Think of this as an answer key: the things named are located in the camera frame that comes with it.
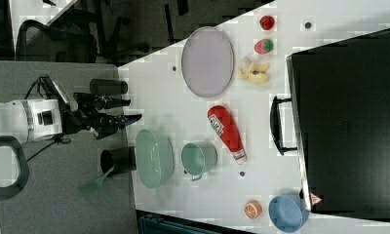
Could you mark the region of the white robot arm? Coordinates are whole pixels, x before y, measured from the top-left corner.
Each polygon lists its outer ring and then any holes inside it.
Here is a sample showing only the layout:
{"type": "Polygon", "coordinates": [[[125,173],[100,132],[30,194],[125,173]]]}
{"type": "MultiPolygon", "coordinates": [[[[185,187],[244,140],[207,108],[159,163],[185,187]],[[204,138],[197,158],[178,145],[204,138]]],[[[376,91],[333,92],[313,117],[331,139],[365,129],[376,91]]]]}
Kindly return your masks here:
{"type": "Polygon", "coordinates": [[[127,99],[81,93],[76,93],[73,100],[52,97],[0,102],[0,202],[17,196],[28,183],[24,144],[59,142],[63,136],[82,130],[90,131],[97,139],[114,135],[141,116],[109,115],[104,111],[129,104],[127,99]]]}

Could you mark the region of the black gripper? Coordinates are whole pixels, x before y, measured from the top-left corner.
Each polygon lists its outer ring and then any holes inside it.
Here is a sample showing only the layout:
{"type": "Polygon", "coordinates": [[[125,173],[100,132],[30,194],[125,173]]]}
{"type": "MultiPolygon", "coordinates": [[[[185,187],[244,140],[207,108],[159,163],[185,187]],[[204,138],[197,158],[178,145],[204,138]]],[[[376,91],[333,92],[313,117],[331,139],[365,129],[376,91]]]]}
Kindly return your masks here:
{"type": "Polygon", "coordinates": [[[140,120],[142,115],[113,116],[100,113],[100,111],[130,104],[129,99],[102,98],[86,93],[75,93],[72,101],[60,97],[58,106],[62,130],[66,135],[76,134],[82,130],[97,131],[97,139],[112,136],[140,120]]]}

